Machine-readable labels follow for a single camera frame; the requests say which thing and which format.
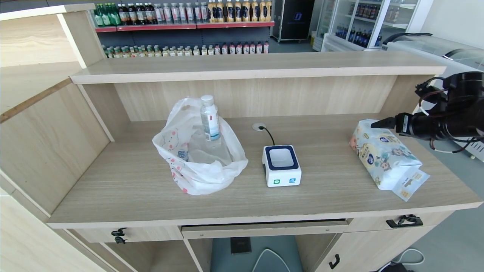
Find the checkout counter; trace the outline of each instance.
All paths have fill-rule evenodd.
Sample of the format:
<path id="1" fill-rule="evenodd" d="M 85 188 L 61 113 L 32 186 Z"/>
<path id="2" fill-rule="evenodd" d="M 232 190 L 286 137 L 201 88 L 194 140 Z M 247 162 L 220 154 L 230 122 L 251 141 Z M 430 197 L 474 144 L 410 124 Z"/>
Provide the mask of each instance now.
<path id="1" fill-rule="evenodd" d="M 359 120 L 412 112 L 414 86 L 444 66 L 406 52 L 106 59 L 87 13 L 66 14 L 72 59 L 35 64 L 52 66 L 36 69 L 54 88 L 20 96 L 2 87 L 2 100 L 15 102 L 2 105 L 0 185 L 106 271 L 209 272 L 213 239 L 279 235 L 295 236 L 306 272 L 375 271 L 455 210 L 482 204 L 412 138 L 399 137 L 430 178 L 408 202 L 378 190 L 348 145 Z M 65 31 L 57 14 L 2 24 L 46 16 Z M 3 51 L 9 28 L 1 31 Z M 67 62 L 78 67 L 54 72 Z M 215 97 L 249 162 L 228 188 L 191 196 L 151 139 L 176 101 L 204 94 Z M 301 185 L 267 187 L 261 156 L 270 142 L 256 122 L 297 150 Z M 423 224 L 395 226 L 410 214 Z"/>

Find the white wall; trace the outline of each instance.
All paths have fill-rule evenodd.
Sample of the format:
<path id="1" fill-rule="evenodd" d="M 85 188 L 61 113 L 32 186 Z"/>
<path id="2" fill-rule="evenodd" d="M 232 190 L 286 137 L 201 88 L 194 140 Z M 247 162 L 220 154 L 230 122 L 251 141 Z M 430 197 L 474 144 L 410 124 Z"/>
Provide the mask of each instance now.
<path id="1" fill-rule="evenodd" d="M 484 0 L 434 0 L 422 32 L 484 49 Z"/>

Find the black handle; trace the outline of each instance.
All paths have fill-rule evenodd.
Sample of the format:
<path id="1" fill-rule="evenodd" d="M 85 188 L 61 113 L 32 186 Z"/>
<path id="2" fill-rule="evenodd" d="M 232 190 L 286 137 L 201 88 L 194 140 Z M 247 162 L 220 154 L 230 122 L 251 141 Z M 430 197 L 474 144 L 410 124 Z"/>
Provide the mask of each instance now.
<path id="1" fill-rule="evenodd" d="M 119 237 L 119 236 L 114 237 L 114 241 L 115 241 L 116 243 L 122 243 L 122 244 L 126 244 L 126 240 L 128 240 L 128 239 L 123 239 L 123 238 L 121 238 L 121 237 Z"/>
<path id="2" fill-rule="evenodd" d="M 404 224 L 405 221 L 409 221 L 411 222 L 411 224 Z M 400 216 L 400 218 L 398 218 L 398 222 L 395 222 L 394 220 L 391 220 L 391 219 L 387 220 L 386 222 L 388 226 L 391 228 L 418 227 L 418 226 L 424 225 L 420 217 L 415 216 L 413 214 Z"/>
<path id="3" fill-rule="evenodd" d="M 336 262 L 334 262 L 334 264 L 332 262 L 330 262 L 331 270 L 333 270 L 339 263 L 339 254 L 334 255 L 334 257 L 336 258 Z"/>
<path id="4" fill-rule="evenodd" d="M 125 234 L 124 234 L 124 232 L 123 232 L 123 229 L 126 229 L 126 228 L 125 228 L 125 227 L 118 228 L 118 230 L 114 230 L 114 231 L 112 231 L 112 232 L 111 232 L 111 235 L 112 235 L 112 236 L 116 236 L 116 237 L 118 237 L 118 236 L 124 236 Z"/>

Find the glass door fridge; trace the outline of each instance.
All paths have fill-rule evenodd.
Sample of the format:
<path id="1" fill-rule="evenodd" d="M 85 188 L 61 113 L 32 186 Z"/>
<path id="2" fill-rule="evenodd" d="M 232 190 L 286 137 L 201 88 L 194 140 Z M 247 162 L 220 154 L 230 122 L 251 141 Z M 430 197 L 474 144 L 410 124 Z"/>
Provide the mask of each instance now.
<path id="1" fill-rule="evenodd" d="M 321 51 L 379 50 L 402 32 L 419 32 L 433 0 L 336 0 Z"/>

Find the white scanner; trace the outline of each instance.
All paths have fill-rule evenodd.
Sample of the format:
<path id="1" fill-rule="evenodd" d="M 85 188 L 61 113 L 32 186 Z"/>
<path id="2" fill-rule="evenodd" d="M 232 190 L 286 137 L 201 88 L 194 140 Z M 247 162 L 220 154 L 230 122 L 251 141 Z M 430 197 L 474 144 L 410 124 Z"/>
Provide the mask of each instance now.
<path id="1" fill-rule="evenodd" d="M 262 166 L 268 187 L 294 186 L 301 183 L 301 167 L 292 145 L 265 146 Z"/>

